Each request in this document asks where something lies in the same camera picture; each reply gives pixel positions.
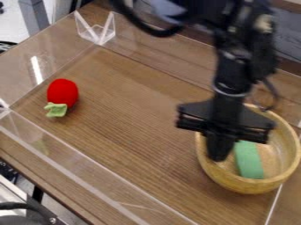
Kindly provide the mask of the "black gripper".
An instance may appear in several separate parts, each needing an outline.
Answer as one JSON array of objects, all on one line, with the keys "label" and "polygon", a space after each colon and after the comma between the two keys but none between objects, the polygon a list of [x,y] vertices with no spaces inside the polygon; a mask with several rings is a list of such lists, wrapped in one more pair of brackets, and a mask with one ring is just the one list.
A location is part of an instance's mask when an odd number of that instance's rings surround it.
[{"label": "black gripper", "polygon": [[[243,105],[243,98],[215,94],[206,101],[178,105],[175,126],[203,133],[209,158],[215,162],[225,161],[235,141],[268,142],[277,123],[256,110],[256,107]],[[218,134],[229,135],[221,140]]]}]

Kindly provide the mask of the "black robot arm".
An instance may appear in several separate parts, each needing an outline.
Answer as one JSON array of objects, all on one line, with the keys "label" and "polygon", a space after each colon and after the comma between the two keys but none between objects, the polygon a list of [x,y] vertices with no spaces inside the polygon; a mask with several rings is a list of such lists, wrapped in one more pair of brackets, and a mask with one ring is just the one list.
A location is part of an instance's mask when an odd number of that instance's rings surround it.
[{"label": "black robot arm", "polygon": [[177,127],[206,137],[209,158],[226,160],[235,142],[268,141],[272,120],[245,107],[245,99],[257,83],[268,83],[276,73],[276,20],[269,0],[150,0],[154,14],[170,23],[167,29],[151,28],[124,0],[111,5],[147,34],[166,38],[190,25],[213,32],[218,57],[213,80],[214,97],[178,106]]}]

